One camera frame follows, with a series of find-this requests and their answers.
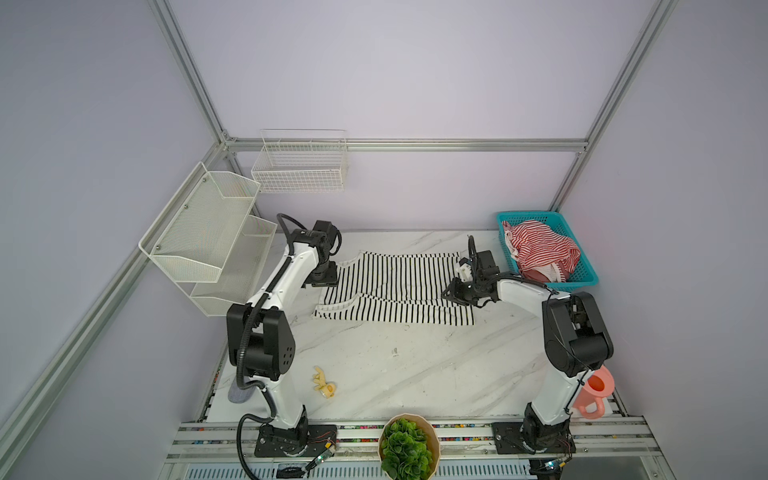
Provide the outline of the black white striped tank top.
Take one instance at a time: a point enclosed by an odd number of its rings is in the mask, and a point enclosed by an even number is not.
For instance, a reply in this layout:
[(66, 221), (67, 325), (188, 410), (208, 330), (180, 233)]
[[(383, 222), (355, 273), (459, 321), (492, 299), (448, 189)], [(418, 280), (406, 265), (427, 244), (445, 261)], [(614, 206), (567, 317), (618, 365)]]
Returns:
[(313, 316), (318, 319), (466, 327), (470, 307), (442, 297), (461, 254), (384, 254), (362, 251), (338, 267), (339, 280), (326, 287)]

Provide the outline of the yellow banana peel toy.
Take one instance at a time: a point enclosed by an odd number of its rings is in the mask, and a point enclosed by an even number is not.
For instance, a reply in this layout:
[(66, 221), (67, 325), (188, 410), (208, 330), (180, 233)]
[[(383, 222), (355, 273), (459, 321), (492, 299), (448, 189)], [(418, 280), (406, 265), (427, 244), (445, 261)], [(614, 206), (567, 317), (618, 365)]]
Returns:
[(315, 366), (314, 370), (315, 373), (312, 377), (314, 390), (318, 391), (326, 399), (333, 398), (337, 391), (336, 384), (327, 380), (324, 370), (319, 366)]

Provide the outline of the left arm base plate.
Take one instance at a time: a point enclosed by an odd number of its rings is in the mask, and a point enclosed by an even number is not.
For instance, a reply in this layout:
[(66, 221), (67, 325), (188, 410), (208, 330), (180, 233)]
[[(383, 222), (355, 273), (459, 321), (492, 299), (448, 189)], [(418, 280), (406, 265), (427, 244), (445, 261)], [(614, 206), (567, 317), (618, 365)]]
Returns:
[(338, 428), (330, 424), (299, 425), (279, 429), (263, 425), (253, 454), (256, 458), (316, 457), (335, 444)]

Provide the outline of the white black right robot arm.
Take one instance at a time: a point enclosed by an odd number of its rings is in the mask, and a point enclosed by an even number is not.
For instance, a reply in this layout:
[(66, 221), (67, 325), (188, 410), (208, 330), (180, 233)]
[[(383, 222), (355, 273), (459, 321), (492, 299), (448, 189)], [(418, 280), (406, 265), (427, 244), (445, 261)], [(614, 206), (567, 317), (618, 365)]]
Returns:
[(442, 292), (444, 299), (477, 309), (503, 302), (542, 322), (550, 368), (509, 442), (513, 449), (530, 454), (551, 451), (568, 440), (578, 396), (613, 356), (613, 343), (599, 307), (588, 292), (562, 292), (520, 274), (502, 272), (490, 251), (477, 249), (473, 236), (468, 237), (467, 252)]

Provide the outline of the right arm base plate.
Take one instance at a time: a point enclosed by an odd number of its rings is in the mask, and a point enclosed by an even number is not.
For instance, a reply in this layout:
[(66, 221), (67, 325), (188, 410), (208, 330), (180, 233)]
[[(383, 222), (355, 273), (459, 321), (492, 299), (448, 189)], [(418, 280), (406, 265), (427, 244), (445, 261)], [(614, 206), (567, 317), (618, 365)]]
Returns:
[(500, 455), (572, 454), (575, 444), (568, 421), (539, 425), (536, 421), (491, 424), (496, 451)]

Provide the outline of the green plant in pot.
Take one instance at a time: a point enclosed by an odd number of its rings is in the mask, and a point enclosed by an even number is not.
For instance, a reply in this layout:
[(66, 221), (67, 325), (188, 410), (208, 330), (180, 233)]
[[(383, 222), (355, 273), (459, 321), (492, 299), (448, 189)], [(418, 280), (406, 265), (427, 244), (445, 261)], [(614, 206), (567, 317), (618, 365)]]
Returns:
[(434, 427), (425, 418), (400, 414), (384, 426), (378, 456), (388, 479), (432, 479), (440, 461), (440, 442)]

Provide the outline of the red white striped tank top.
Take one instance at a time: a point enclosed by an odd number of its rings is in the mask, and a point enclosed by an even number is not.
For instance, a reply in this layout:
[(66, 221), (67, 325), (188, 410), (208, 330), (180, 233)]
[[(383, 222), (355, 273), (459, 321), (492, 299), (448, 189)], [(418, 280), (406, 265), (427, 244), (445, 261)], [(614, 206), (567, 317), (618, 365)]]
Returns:
[(520, 274), (540, 283), (564, 283), (581, 260), (581, 249), (570, 237), (536, 220), (502, 223), (504, 244)]

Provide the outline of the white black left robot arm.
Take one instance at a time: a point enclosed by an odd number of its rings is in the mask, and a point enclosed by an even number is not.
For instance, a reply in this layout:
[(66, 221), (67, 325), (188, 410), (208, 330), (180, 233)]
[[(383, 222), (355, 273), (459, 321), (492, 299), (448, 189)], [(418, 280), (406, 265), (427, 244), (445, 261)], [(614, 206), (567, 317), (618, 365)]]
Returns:
[(283, 213), (277, 220), (286, 238), (281, 263), (256, 294), (232, 304), (225, 315), (229, 362), (236, 369), (234, 384), (241, 391), (260, 393), (267, 406), (266, 415), (245, 413), (236, 426), (237, 457), (248, 479), (257, 477), (244, 452), (243, 430), (248, 421), (259, 425), (255, 457), (313, 457), (306, 466), (279, 473), (279, 478), (308, 476), (334, 455), (338, 435), (335, 425), (309, 421), (306, 406), (288, 378), (297, 347), (286, 309), (307, 286), (338, 285), (338, 266), (332, 257), (342, 245), (342, 234), (329, 221), (318, 220), (308, 228)]

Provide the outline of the pink watering can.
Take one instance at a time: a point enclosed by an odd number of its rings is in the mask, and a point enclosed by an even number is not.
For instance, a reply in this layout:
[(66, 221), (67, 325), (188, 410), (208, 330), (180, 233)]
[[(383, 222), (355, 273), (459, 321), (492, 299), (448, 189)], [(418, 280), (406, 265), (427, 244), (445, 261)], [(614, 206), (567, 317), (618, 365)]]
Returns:
[(585, 419), (599, 419), (605, 415), (607, 411), (605, 402), (614, 391), (615, 379), (610, 370), (603, 365), (586, 380), (572, 408)]

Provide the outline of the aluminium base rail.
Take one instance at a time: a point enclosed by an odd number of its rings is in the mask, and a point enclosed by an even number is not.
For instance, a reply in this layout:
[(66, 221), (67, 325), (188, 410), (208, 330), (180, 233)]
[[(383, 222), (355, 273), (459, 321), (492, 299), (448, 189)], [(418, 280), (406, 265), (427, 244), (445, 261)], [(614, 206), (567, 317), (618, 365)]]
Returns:
[(639, 417), (577, 419), (532, 453), (520, 423), (491, 420), (339, 422), (311, 429), (288, 455), (258, 425), (180, 427), (162, 479), (672, 479), (670, 464)]

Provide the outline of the white mesh two-tier shelf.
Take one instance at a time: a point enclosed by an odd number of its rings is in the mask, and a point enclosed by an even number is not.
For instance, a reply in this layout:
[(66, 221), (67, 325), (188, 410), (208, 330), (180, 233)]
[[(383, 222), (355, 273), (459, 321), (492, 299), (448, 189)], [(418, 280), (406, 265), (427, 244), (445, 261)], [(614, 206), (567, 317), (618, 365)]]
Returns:
[(260, 184), (198, 164), (138, 243), (208, 317), (259, 289), (277, 225), (255, 214)]

